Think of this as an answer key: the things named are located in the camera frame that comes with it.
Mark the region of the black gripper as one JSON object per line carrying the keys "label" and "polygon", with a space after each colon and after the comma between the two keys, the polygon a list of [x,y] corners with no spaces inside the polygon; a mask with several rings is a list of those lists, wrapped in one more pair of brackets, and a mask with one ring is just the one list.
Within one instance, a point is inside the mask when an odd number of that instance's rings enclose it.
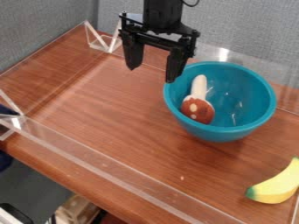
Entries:
{"label": "black gripper", "polygon": [[146,10],[142,14],[123,12],[119,17],[127,67],[135,70],[142,65],[146,46],[161,48],[170,52],[166,82],[173,83],[194,56],[201,33],[183,23],[181,10]]}

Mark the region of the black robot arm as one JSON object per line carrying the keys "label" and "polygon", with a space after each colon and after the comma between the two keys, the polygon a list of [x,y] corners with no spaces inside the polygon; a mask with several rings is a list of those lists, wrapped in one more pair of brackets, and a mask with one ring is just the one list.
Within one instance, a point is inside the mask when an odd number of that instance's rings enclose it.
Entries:
{"label": "black robot arm", "polygon": [[201,36],[182,22],[183,6],[197,6],[183,0],[145,0],[142,14],[123,11],[119,14],[126,65],[135,70],[143,63],[145,48],[153,46],[170,52],[166,64],[166,82],[173,83],[182,75],[189,58],[195,55]]}

